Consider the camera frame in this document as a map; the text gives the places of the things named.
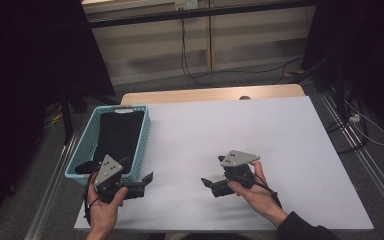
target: electrical outlet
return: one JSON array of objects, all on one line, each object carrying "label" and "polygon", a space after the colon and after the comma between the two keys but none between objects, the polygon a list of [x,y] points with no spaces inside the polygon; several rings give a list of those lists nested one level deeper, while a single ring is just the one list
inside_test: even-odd
[{"label": "electrical outlet", "polygon": [[186,10],[186,3],[185,3],[185,1],[176,1],[176,2],[174,2],[174,10],[176,10],[176,11]]},{"label": "electrical outlet", "polygon": [[187,10],[198,9],[198,0],[187,0],[185,4]]},{"label": "electrical outlet", "polygon": [[349,119],[350,122],[358,123],[360,122],[360,115],[357,113],[352,114],[352,116]]}]

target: wooden table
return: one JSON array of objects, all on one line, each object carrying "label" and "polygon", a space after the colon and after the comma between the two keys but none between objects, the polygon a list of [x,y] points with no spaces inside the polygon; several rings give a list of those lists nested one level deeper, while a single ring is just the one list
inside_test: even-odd
[{"label": "wooden table", "polygon": [[248,96],[251,99],[305,96],[298,84],[209,88],[160,92],[128,93],[121,100],[122,105],[150,103],[178,103],[216,100],[238,100]]}]

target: wall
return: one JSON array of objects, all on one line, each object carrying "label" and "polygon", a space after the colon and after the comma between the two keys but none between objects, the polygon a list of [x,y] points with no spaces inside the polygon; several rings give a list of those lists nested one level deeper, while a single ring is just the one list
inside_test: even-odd
[{"label": "wall", "polygon": [[[96,1],[83,2],[91,20],[174,10],[173,0]],[[230,0],[198,1],[199,8],[235,4]],[[303,7],[186,19],[189,72],[278,63],[302,56],[313,13],[314,7]],[[113,85],[184,74],[180,20],[99,28],[93,33]]]}]

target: blue plastic basket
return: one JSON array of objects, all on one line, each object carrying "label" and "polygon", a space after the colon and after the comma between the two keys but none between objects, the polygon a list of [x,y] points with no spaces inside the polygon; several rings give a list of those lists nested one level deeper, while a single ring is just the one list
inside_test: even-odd
[{"label": "blue plastic basket", "polygon": [[[98,146],[98,137],[100,129],[100,117],[103,113],[114,112],[118,109],[126,109],[125,106],[103,106],[97,107],[92,113],[89,122],[80,138],[80,141],[74,150],[73,156],[65,170],[65,176],[85,185],[89,174],[77,174],[75,168],[82,163],[92,160],[95,149]],[[139,141],[136,146],[136,152],[133,164],[128,174],[123,174],[121,180],[123,182],[137,182],[142,167],[143,155],[145,153],[146,142],[148,139],[151,120],[149,119],[148,107],[145,105],[132,105],[133,111],[145,112],[142,128],[140,130]]]}]

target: hand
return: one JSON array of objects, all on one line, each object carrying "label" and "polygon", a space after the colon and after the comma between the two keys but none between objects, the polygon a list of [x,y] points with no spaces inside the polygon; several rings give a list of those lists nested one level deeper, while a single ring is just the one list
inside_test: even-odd
[{"label": "hand", "polygon": [[128,190],[126,187],[120,188],[111,203],[103,203],[99,200],[99,196],[93,185],[96,176],[97,174],[94,174],[92,177],[87,196],[89,205],[93,202],[92,206],[90,206],[91,222],[90,232],[87,239],[105,239],[110,234],[117,221],[118,207],[123,206],[123,200],[126,197]]},{"label": "hand", "polygon": [[[253,161],[250,164],[253,165],[255,169],[254,173],[256,176],[254,177],[254,181],[267,185],[261,162]],[[228,185],[236,195],[244,197],[254,211],[267,218],[276,227],[279,227],[288,216],[288,214],[276,204],[266,189],[255,184],[251,189],[246,189],[235,181],[229,181]]]}]

